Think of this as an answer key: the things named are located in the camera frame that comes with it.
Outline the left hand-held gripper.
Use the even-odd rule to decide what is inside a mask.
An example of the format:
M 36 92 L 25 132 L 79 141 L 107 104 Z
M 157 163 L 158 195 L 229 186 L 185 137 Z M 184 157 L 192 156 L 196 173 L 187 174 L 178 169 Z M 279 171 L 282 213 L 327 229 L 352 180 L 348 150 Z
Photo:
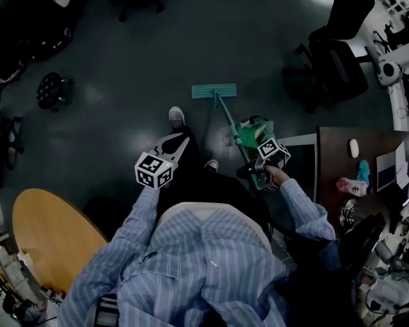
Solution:
M 143 152 L 134 166 L 136 182 L 154 190 L 169 184 L 178 162 L 190 142 L 189 136 L 175 133 L 160 138 L 149 152 Z

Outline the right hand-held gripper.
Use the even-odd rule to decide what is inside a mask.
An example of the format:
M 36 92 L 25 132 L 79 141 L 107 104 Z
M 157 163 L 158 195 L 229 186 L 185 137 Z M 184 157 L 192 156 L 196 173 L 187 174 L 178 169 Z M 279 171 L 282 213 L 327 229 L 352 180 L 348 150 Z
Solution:
M 273 177 L 264 167 L 273 166 L 280 170 L 286 166 L 291 154 L 288 149 L 275 138 L 270 138 L 257 148 L 259 155 L 254 163 L 241 166 L 236 174 L 238 178 L 245 179 L 249 183 L 257 184 L 259 190 L 266 192 L 277 191 L 279 187 L 273 182 Z

